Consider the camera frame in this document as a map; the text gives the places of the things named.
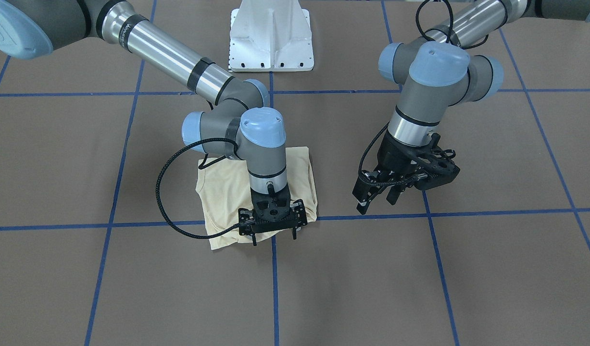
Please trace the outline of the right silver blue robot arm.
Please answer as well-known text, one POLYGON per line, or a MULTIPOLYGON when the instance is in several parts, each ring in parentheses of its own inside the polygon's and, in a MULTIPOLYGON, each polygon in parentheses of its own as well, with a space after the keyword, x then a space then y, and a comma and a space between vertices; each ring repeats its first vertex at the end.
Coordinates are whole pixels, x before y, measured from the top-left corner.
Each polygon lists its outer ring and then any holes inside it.
POLYGON ((232 75, 160 29, 128 0, 0 0, 0 51, 12 59, 42 60, 88 39, 119 46, 211 106, 185 116, 184 147, 158 174, 155 199, 167 225, 196 239, 236 231, 256 244, 260 235, 288 229, 297 238, 308 219, 303 200, 294 200, 289 190, 284 119, 271 107, 264 83, 232 75), (189 150, 216 155, 218 161, 242 161, 246 169, 251 207, 240 208, 235 225, 214 235, 179 228, 163 206, 165 173, 189 150))

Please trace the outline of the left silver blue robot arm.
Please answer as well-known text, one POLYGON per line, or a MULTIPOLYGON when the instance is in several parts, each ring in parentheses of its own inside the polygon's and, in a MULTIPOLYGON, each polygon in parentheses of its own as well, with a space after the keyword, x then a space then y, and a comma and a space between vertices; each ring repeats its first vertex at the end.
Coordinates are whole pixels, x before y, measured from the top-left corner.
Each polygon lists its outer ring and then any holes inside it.
POLYGON ((387 45, 378 60, 385 79, 402 86, 391 120, 381 139, 374 170, 358 171, 352 194, 366 214, 376 196, 389 191, 395 204, 406 189, 425 191, 451 183, 460 172, 455 151, 439 147, 436 129, 447 108, 490 97, 504 81, 502 65, 484 55, 471 56, 493 31, 519 18, 552 18, 590 22, 590 0, 476 0, 459 12, 446 1, 449 18, 422 29, 409 43, 387 45))

